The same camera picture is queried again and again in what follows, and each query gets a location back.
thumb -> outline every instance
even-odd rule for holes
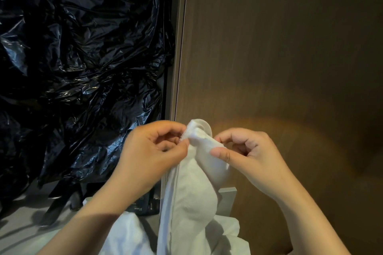
[[[210,151],[210,154],[225,161],[226,163],[228,163],[232,167],[235,167],[238,170],[242,169],[244,156],[242,154],[239,154],[238,152],[232,151],[225,147],[215,147]]]
[[[189,139],[180,141],[175,147],[163,153],[164,164],[169,169],[176,166],[188,154]]]

black plastic bag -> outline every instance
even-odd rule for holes
[[[105,181],[160,118],[167,0],[0,0],[0,198],[39,177]]]

person's right hand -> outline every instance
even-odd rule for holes
[[[215,139],[233,142],[233,150],[216,147],[210,154],[242,172],[259,190],[275,200],[285,200],[300,183],[286,165],[274,142],[265,132],[230,128]]]

wood grain surface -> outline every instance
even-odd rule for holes
[[[267,132],[350,251],[381,254],[382,57],[383,0],[186,0],[176,120]],[[228,184],[252,254],[290,251],[278,206]]]

bare skin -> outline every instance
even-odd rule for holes
[[[280,206],[294,255],[350,254],[266,133],[231,128],[219,133],[215,139],[221,143],[233,142],[233,150],[217,147],[210,153],[242,172]]]
[[[177,122],[159,121],[133,130],[110,179],[38,255],[98,254],[123,211],[186,157],[189,141],[179,141],[185,129]],[[218,147],[211,154],[241,171],[278,203],[295,255],[350,254],[266,133],[231,128],[215,139],[233,142],[233,150]]]

